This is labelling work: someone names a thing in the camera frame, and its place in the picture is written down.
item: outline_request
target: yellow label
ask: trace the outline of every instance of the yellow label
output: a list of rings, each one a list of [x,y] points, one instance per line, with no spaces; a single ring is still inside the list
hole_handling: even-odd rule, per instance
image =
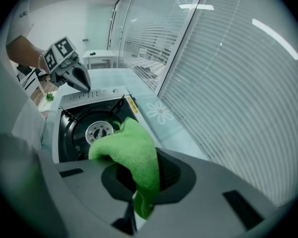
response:
[[[138,109],[137,109],[137,107],[136,107],[136,104],[135,104],[135,102],[133,101],[133,99],[130,98],[130,97],[127,97],[127,100],[128,100],[128,102],[129,102],[130,107],[131,107],[132,110],[134,111],[134,113],[137,114],[139,111],[138,111]]]

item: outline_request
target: green towel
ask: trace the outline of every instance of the green towel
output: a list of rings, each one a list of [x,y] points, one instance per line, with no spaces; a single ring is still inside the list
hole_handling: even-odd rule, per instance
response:
[[[160,188],[157,153],[148,132],[137,121],[126,118],[119,131],[92,144],[88,158],[104,155],[130,170],[137,186],[134,210],[147,219],[153,209],[152,199]]]

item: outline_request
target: green plant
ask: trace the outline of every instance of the green plant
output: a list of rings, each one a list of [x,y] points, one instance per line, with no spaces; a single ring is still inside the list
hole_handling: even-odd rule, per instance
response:
[[[54,100],[54,96],[53,96],[52,93],[47,93],[47,94],[45,95],[45,99],[46,99],[47,101],[52,101],[52,100]]]

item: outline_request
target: ceiling light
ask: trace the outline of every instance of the ceiling light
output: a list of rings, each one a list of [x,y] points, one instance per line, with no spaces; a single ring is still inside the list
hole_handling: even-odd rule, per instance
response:
[[[181,4],[179,7],[181,9],[190,9],[191,4]],[[197,9],[203,9],[203,10],[214,10],[213,5],[210,4],[198,4]]]
[[[298,53],[296,50],[294,50],[294,48],[281,35],[255,18],[253,18],[252,24],[273,37],[295,60],[298,60]]]

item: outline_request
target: window blinds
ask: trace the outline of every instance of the window blinds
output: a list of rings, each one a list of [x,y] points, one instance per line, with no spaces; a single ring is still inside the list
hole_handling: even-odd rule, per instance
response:
[[[132,0],[123,31],[119,67],[132,68],[154,90],[193,0]]]
[[[214,10],[196,10],[159,96],[210,160],[282,205],[298,192],[298,26],[280,0],[200,3]]]
[[[131,0],[119,1],[116,16],[113,23],[114,25],[111,33],[111,42],[110,42],[109,49],[112,50],[117,55],[119,51],[121,35],[123,32],[124,22],[125,22],[130,1]]]

